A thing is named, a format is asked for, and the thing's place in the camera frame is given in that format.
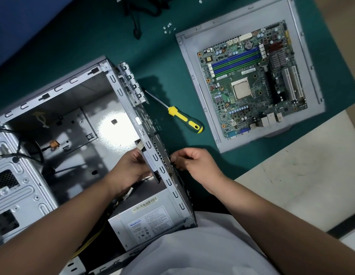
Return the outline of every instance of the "green mat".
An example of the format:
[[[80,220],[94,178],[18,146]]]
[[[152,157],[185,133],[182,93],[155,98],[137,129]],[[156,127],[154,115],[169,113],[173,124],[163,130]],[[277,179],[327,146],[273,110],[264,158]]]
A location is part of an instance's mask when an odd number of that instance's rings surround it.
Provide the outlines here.
[[[115,0],[75,0],[0,68],[0,109],[26,94],[106,55],[126,61],[139,83],[168,105],[203,121],[208,127],[174,33],[228,13],[257,0],[173,0],[158,18],[140,14],[143,35],[133,37],[133,23]],[[313,0],[295,0],[306,41],[326,102],[326,113],[299,123],[273,138],[263,138],[219,154],[211,132],[194,134],[176,123],[151,100],[146,106],[173,152],[187,146],[207,148],[223,172],[237,178],[274,153],[355,103],[355,81]],[[172,22],[176,31],[164,34]],[[191,183],[193,195],[207,195]]]

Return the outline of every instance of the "motherboard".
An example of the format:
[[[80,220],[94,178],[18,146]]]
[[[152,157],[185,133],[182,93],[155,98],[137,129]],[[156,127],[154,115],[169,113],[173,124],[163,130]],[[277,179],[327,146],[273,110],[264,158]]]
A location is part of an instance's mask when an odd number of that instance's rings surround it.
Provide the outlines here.
[[[307,108],[285,21],[198,52],[225,137]]]

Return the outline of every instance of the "hand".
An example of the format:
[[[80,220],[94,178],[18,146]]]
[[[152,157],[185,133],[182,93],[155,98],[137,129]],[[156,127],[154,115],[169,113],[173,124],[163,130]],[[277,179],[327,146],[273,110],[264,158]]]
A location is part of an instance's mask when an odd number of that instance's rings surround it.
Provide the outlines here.
[[[171,154],[171,161],[180,170],[188,170],[211,194],[214,194],[214,187],[226,178],[206,149],[183,148]]]
[[[138,148],[126,152],[115,167],[103,178],[114,196],[123,193],[135,182],[151,176],[151,171],[143,160]]]

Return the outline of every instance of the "yellow screwdriver handle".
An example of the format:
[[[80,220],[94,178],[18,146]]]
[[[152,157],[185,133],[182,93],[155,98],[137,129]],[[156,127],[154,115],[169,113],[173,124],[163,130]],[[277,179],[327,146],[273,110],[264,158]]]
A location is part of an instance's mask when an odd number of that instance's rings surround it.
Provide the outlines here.
[[[191,131],[195,133],[201,133],[204,129],[203,124],[198,121],[197,119],[194,119],[190,117],[189,115],[182,113],[179,111],[175,106],[169,107],[169,114],[171,116],[177,117],[180,119],[187,128],[189,128]]]

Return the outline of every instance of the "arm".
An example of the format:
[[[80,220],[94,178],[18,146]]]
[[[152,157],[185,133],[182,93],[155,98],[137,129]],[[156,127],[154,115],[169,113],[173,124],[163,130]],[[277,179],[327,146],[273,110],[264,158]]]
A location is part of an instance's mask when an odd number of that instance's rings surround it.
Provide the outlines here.
[[[226,206],[283,274],[355,274],[355,251],[224,176],[208,151],[184,148],[171,161]]]
[[[105,178],[2,245],[0,274],[59,274],[107,205],[149,174],[141,160],[138,149],[127,152]]]

